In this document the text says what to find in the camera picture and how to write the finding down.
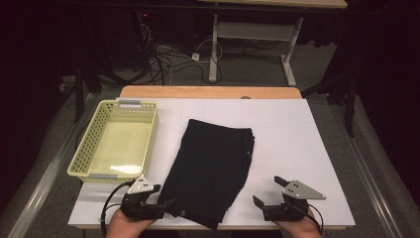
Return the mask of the white frame wooden desk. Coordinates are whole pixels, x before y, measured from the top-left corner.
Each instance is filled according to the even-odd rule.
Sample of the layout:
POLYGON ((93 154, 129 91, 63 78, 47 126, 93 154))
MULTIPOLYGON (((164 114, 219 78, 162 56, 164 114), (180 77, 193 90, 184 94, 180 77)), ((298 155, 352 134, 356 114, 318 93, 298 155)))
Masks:
MULTIPOLYGON (((346 0, 201 0, 212 3, 215 7, 227 4, 238 4, 240 7, 267 7, 269 10, 282 8, 283 10, 343 10, 348 7, 346 0)), ((219 39, 265 40, 287 42, 288 51, 280 56, 280 65, 289 86, 295 86, 296 81, 290 65, 290 59, 298 39, 304 17, 294 17, 292 22, 286 23, 257 23, 251 19, 222 21, 218 14, 213 15, 212 50, 209 60, 210 82, 220 79, 218 74, 218 60, 222 53, 219 39)))

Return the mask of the person's left hand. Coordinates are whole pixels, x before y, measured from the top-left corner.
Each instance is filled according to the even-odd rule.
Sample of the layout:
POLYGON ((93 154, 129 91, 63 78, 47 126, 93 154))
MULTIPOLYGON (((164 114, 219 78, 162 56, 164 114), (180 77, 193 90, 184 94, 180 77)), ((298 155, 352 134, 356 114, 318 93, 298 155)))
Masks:
POLYGON ((117 209, 110 219, 105 238, 139 238, 154 220, 135 221, 117 209))

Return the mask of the person's right hand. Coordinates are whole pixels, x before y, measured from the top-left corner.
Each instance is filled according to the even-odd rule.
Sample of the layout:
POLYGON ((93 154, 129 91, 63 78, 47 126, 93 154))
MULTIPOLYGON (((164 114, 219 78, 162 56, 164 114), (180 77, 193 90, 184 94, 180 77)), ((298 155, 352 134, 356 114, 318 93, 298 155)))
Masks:
POLYGON ((308 216, 298 222, 274 221, 274 224, 285 230, 291 238, 321 238, 317 224, 312 221, 313 217, 313 212, 308 210, 308 216))

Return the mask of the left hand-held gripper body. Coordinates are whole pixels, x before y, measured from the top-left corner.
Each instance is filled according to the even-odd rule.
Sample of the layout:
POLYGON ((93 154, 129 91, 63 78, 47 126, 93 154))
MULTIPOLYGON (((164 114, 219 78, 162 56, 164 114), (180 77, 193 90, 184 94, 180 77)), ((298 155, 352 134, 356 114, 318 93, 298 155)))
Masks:
POLYGON ((120 207, 128 218, 135 221, 163 218, 165 210, 163 204, 147 203, 148 198, 152 195, 153 185, 144 176, 139 176, 132 182, 120 207))

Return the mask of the black knit vest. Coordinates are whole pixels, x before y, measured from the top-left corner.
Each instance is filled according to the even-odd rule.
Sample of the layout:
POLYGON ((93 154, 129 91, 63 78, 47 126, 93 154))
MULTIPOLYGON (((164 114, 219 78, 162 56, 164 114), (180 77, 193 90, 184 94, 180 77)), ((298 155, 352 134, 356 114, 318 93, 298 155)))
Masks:
POLYGON ((167 210, 215 230, 245 186, 255 145, 250 128, 191 119, 158 201, 167 210))

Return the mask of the yellow perforated plastic basket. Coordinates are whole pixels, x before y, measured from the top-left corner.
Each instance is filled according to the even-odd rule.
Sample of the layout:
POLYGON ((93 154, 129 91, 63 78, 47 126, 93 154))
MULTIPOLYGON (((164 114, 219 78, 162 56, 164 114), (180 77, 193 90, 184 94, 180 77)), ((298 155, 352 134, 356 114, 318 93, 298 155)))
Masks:
POLYGON ((158 129, 158 105, 141 100, 101 101, 67 173, 83 182, 120 183, 147 173, 158 129))

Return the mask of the black metal stand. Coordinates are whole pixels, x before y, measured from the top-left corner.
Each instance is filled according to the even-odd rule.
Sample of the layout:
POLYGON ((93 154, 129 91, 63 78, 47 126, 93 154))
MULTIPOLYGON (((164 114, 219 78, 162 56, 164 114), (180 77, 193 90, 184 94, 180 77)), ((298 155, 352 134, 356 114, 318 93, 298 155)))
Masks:
POLYGON ((329 104, 344 104, 344 127, 351 137, 354 136, 353 124, 357 89, 356 79, 357 78, 354 75, 341 74, 323 80, 300 92, 303 98, 306 98, 314 93, 326 94, 329 104))
POLYGON ((87 87, 87 89, 93 93, 100 93, 102 91, 100 75, 104 75, 118 85, 133 85, 149 71, 147 65, 138 64, 133 67, 133 71, 136 74, 129 79, 125 79, 115 73, 113 67, 108 65, 105 59, 96 54, 78 53, 75 55, 75 58, 75 121, 78 121, 84 112, 83 88, 87 87))

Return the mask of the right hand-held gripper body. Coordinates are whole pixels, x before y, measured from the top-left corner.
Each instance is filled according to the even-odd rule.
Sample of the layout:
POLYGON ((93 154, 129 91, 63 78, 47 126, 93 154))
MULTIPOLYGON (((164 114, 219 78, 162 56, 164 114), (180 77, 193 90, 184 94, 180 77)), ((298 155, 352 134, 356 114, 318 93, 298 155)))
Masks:
POLYGON ((326 199, 324 194, 296 179, 282 187, 281 195, 281 204, 264 205, 262 215, 265 221, 300 221, 308 216, 309 199, 326 199))

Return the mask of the aluminium floor rail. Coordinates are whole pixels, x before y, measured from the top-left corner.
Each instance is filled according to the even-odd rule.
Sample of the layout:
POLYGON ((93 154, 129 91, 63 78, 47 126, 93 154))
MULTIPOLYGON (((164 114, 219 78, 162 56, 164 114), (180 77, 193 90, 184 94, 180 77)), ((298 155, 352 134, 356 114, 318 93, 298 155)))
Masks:
POLYGON ((355 142, 355 139, 350 136, 348 130, 345 127, 345 120, 343 119, 341 110, 337 106, 331 106, 331 111, 336 123, 338 124, 338 127, 344 134, 344 137, 350 146, 359 177, 361 178, 361 181, 370 199, 370 203, 375 210, 376 216, 379 219, 387 238, 401 238, 401 232, 395 223, 394 217, 389 209, 386 199, 379 190, 377 183, 374 181, 365 158, 357 143, 355 142))
POLYGON ((67 224, 80 181, 66 173, 81 131, 76 96, 69 95, 49 124, 35 163, 0 216, 0 238, 78 237, 67 224))

